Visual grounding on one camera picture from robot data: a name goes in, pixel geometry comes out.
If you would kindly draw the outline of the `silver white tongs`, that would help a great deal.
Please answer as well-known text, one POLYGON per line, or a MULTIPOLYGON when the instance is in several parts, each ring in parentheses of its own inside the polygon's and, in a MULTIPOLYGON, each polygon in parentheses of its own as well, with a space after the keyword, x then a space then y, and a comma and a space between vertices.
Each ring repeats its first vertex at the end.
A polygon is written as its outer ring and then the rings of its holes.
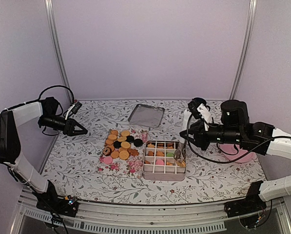
MULTIPOLYGON (((187 123, 190 117, 190 111, 185 109, 183 112, 183 121, 181 126, 181 131, 185 131, 187 129, 187 123)), ((184 149, 185 149, 186 139, 183 137, 180 137, 177 149, 174 153, 174 160, 177 166, 179 167, 186 167, 184 162, 184 149)))

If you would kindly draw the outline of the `pink sandwich cookie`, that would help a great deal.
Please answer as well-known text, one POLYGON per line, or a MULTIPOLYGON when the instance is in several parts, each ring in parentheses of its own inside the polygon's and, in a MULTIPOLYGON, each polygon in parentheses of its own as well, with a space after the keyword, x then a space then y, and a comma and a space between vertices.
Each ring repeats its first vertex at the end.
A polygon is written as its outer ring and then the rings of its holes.
POLYGON ((157 159, 157 160, 155 161, 155 164, 156 164, 156 165, 164 165, 164 160, 162 160, 162 159, 157 159))
POLYGON ((113 163, 113 158, 111 156, 106 156, 104 159, 103 159, 103 163, 109 165, 109 164, 112 164, 113 163))

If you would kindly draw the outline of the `orange leaf cookie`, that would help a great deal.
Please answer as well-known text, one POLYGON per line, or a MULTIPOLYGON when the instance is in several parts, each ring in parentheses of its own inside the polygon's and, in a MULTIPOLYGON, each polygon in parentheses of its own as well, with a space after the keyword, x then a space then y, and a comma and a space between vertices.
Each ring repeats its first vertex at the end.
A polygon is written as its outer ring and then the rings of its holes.
POLYGON ((155 146, 153 144, 151 144, 151 143, 147 145, 147 148, 154 148, 154 147, 155 146))

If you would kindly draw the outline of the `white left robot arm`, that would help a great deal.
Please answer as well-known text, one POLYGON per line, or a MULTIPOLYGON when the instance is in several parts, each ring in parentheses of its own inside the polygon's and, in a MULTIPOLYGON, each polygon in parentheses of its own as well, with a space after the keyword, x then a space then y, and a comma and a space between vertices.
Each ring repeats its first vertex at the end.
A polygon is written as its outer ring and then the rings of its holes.
POLYGON ((66 136, 85 135, 87 129, 71 118, 82 107, 80 102, 71 105, 64 117, 57 115, 59 102, 54 97, 24 102, 0 112, 0 164, 15 173, 39 196, 43 204, 52 212, 62 207, 54 185, 46 180, 24 156, 17 128, 34 120, 39 127, 57 130, 66 136))

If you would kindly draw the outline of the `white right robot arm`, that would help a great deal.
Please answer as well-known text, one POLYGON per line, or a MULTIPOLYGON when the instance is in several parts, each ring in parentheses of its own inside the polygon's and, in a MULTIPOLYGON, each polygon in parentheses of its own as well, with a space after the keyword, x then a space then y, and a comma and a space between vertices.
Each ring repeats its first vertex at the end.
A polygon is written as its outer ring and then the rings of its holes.
MULTIPOLYGON (((250 123, 245 102, 232 99, 221 103, 222 124, 210 123, 213 119, 210 108, 202 98, 193 98, 188 108, 183 122, 185 129, 180 132, 180 136, 198 157, 213 163, 228 164, 254 152, 291 160, 291 134, 264 122, 250 123), (197 122, 190 127, 192 117, 197 122), (207 150, 210 143, 216 143, 239 145, 240 149, 247 152, 231 161, 219 162, 199 155, 192 149, 191 143, 203 151, 207 150)), ((260 205, 260 201, 266 202, 287 195, 291 195, 291 175, 271 181, 258 181, 250 185, 241 208, 251 213, 260 205)))

